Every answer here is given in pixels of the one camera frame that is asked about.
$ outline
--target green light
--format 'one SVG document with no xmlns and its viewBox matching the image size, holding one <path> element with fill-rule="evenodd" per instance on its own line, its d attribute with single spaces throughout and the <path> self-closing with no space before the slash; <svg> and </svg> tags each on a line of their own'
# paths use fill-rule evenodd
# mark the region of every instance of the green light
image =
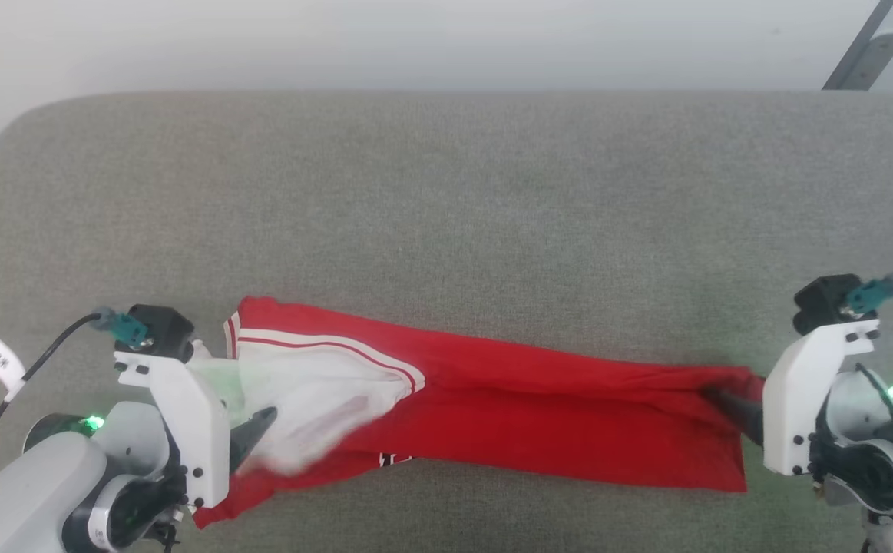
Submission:
<svg viewBox="0 0 893 553">
<path fill-rule="evenodd" d="M 105 424 L 105 419 L 100 416 L 89 416 L 85 418 L 84 424 L 87 424 L 91 430 L 98 430 Z"/>
</svg>

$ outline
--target folded clothing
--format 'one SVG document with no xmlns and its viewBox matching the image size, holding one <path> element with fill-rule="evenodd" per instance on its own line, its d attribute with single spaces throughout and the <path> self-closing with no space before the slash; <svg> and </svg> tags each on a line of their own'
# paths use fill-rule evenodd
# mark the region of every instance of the folded clothing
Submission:
<svg viewBox="0 0 893 553">
<path fill-rule="evenodd" d="M 638 486 L 745 491 L 739 431 L 701 395 L 744 367 L 608 361 L 246 298 L 225 323 L 246 413 L 279 415 L 198 528 L 277 490 L 411 458 Z"/>
</svg>

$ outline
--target gray fabric surface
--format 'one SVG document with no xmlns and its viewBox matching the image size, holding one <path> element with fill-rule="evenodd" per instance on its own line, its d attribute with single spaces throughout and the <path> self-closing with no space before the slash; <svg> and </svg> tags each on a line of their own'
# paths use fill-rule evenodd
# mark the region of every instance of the gray fabric surface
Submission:
<svg viewBox="0 0 893 553">
<path fill-rule="evenodd" d="M 130 94 L 0 137 L 0 336 L 29 361 L 134 302 L 175 306 L 222 353 L 239 298 L 268 294 L 766 374 L 796 290 L 889 270 L 887 95 Z M 882 332 L 893 382 L 893 304 Z M 109 355 L 90 330 L 62 347 L 8 410 L 0 468 L 41 414 L 142 397 Z M 745 495 L 408 462 L 187 524 L 180 552 L 858 550 L 853 508 L 746 462 Z"/>
</svg>

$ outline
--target white background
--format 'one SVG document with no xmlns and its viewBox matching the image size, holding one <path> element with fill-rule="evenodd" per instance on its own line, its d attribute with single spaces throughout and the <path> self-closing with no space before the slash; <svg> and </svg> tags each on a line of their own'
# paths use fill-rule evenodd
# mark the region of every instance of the white background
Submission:
<svg viewBox="0 0 893 553">
<path fill-rule="evenodd" d="M 0 0 L 0 130 L 177 88 L 818 90 L 875 0 Z M 885 28 L 893 28 L 893 11 Z M 893 91 L 893 63 L 874 90 Z"/>
</svg>

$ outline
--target white label tag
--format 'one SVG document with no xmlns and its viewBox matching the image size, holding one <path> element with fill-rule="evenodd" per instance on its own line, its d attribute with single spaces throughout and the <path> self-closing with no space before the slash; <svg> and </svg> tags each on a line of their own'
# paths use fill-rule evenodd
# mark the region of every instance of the white label tag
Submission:
<svg viewBox="0 0 893 553">
<path fill-rule="evenodd" d="M 8 392 L 6 402 L 15 398 L 22 385 L 26 384 L 22 380 L 24 374 L 26 374 L 26 370 L 19 362 L 17 355 L 3 343 L 3 340 L 0 340 L 0 381 L 3 382 L 3 386 L 6 386 Z"/>
</svg>

